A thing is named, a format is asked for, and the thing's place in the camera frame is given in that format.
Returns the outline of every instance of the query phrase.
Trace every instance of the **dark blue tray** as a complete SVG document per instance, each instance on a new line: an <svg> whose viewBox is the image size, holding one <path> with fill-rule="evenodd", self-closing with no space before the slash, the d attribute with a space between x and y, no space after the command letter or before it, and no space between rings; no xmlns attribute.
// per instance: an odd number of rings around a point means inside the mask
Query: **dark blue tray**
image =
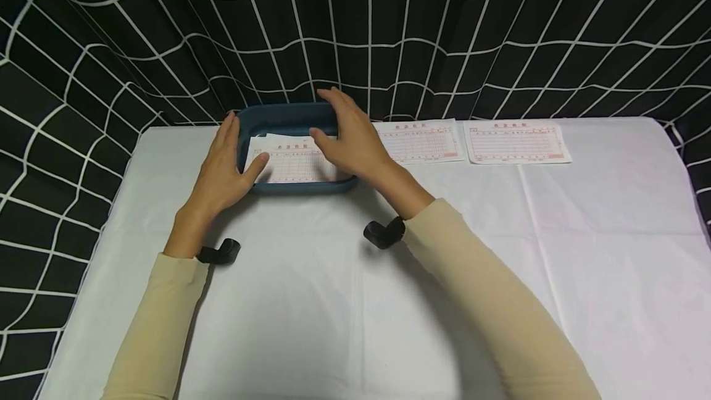
<svg viewBox="0 0 711 400"><path fill-rule="evenodd" d="M237 167L244 171L247 160L249 139L267 133L289 136L308 136L312 127L321 128L327 135L338 134L336 112L327 102L305 102L305 104L266 104L248 107L239 112L239 145ZM342 193L357 184L357 177L351 176L333 182L286 182L268 184L257 182L252 191L257 194L328 194Z"/></svg>

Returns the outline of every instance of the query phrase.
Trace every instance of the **beige sleeve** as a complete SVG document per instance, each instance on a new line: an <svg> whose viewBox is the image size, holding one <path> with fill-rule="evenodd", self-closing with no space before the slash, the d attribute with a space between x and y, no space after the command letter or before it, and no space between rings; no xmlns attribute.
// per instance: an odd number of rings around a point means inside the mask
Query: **beige sleeve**
<svg viewBox="0 0 711 400"><path fill-rule="evenodd" d="M481 333L511 400L599 399L580 357L546 308L437 199L405 222L404 241Z"/></svg>
<svg viewBox="0 0 711 400"><path fill-rule="evenodd" d="M158 255L102 400L170 400L209 265Z"/></svg>

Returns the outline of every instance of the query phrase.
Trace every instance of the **fabric backdrop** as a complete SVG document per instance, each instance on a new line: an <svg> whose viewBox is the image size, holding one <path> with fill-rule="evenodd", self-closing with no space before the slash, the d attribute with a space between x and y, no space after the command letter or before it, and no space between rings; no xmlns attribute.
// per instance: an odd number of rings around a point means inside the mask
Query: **fabric backdrop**
<svg viewBox="0 0 711 400"><path fill-rule="evenodd" d="M2 399L38 392L150 125L331 85L373 120L646 115L711 220L710 0L0 0L0 22Z"/></svg>

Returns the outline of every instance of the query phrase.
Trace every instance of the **white tablecloth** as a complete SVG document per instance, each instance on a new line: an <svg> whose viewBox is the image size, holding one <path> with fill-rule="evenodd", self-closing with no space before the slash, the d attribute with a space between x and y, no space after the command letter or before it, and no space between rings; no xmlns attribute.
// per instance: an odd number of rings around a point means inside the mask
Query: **white tablecloth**
<svg viewBox="0 0 711 400"><path fill-rule="evenodd" d="M651 119L561 120L567 165L408 166L533 290L604 399L711 398L711 251ZM152 128L131 160L41 399L95 400L215 128ZM249 196L197 315L181 400L502 399L490 358L365 185Z"/></svg>

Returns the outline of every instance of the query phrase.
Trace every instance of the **red printed form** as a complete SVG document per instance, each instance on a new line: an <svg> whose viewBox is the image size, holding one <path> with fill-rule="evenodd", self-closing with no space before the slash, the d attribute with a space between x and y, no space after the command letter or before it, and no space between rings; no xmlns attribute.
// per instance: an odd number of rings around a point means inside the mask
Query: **red printed form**
<svg viewBox="0 0 711 400"><path fill-rule="evenodd" d="M416 122L376 122L380 141L401 164L463 161L454 119Z"/></svg>
<svg viewBox="0 0 711 400"><path fill-rule="evenodd" d="M477 164L571 162L553 120L468 120L464 138L469 159Z"/></svg>
<svg viewBox="0 0 711 400"><path fill-rule="evenodd" d="M247 167L261 152L268 152L270 160L257 182L322 182L345 180L348 175L336 169L323 156L309 136L267 134L249 142Z"/></svg>

